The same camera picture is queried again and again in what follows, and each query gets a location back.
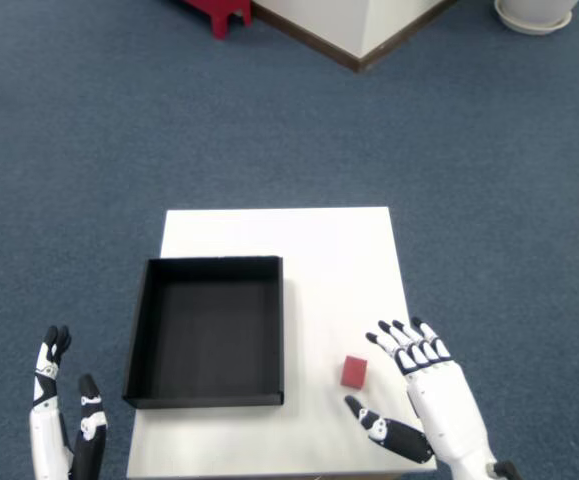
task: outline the blue carpet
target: blue carpet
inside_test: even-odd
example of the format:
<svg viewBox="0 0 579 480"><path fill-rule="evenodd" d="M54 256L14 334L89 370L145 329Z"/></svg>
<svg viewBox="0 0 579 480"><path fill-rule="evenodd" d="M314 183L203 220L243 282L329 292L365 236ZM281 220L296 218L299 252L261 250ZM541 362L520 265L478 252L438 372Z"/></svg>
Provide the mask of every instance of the blue carpet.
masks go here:
<svg viewBox="0 0 579 480"><path fill-rule="evenodd" d="M129 328L166 209L383 204L410 311L462 363L496 454L579 479L579 7L529 38L462 0L358 76L260 21L214 41L171 1L0 2L0 479L33 476L51 323L74 336L69 430L91 371L102 478L124 477Z"/></svg>

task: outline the red block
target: red block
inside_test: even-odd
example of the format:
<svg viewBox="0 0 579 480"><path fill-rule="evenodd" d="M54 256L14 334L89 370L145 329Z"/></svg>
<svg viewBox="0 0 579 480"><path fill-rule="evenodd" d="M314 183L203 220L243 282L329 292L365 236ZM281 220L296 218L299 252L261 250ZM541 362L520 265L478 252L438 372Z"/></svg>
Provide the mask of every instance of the red block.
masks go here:
<svg viewBox="0 0 579 480"><path fill-rule="evenodd" d="M202 10L211 16L213 35L223 39L227 35L227 19L238 10L242 12L242 20L245 25L251 24L251 1L250 0L184 0L198 10Z"/></svg>
<svg viewBox="0 0 579 480"><path fill-rule="evenodd" d="M347 358L345 358L345 366L342 369L342 380L340 383L346 387L360 390L365 384L366 373L366 360L347 355Z"/></svg>

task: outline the robotic hand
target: robotic hand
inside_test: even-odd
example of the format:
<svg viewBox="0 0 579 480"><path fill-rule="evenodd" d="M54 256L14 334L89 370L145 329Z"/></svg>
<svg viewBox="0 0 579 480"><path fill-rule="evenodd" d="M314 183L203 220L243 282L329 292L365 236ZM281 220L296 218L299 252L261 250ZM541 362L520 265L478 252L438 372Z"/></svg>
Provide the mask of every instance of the robotic hand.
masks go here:
<svg viewBox="0 0 579 480"><path fill-rule="evenodd" d="M29 414L31 452L36 480L97 480L105 448L107 419L98 387L90 375L80 378L82 421L75 453L69 447L58 409L56 377L62 354L71 344L67 327L51 326L38 353Z"/></svg>
<svg viewBox="0 0 579 480"><path fill-rule="evenodd" d="M379 322L384 334L368 333L367 339L382 347L405 376L426 435L347 396L347 405L369 438L419 463L435 453L449 465L454 480L521 480L511 462L497 462L491 453L487 429L460 365L429 325L415 317L411 322L415 328L398 321Z"/></svg>

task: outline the black tray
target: black tray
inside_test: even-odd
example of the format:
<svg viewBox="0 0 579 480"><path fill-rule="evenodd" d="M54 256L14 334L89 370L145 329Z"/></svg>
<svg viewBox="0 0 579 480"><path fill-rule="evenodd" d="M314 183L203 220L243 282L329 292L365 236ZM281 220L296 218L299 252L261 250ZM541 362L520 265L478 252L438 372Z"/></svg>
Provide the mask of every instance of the black tray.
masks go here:
<svg viewBox="0 0 579 480"><path fill-rule="evenodd" d="M281 405L282 258L149 260L122 397L136 408Z"/></svg>

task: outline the brown baseboard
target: brown baseboard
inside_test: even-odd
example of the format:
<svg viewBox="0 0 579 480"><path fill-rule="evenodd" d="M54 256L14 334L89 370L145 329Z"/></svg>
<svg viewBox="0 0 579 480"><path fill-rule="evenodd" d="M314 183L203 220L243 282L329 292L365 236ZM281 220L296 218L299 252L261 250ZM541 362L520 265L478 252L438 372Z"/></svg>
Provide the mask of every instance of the brown baseboard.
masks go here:
<svg viewBox="0 0 579 480"><path fill-rule="evenodd" d="M420 17L415 19L405 28L400 30L391 38L388 38L386 41L378 45L363 57L356 57L346 50L335 46L324 38L321 38L308 30L305 30L300 25L296 25L295 23L287 20L284 17L281 17L280 15L261 5L258 5L257 3L251 4L251 11L254 16L263 22L268 23L286 35L295 38L299 42L304 43L315 51L331 58L335 62L338 62L340 65L347 67L354 72L362 72L386 56L388 53L393 51L395 48L402 45L416 32L431 23L432 20L434 20L438 15L440 15L457 1L458 0L442 0L440 3L431 7Z"/></svg>

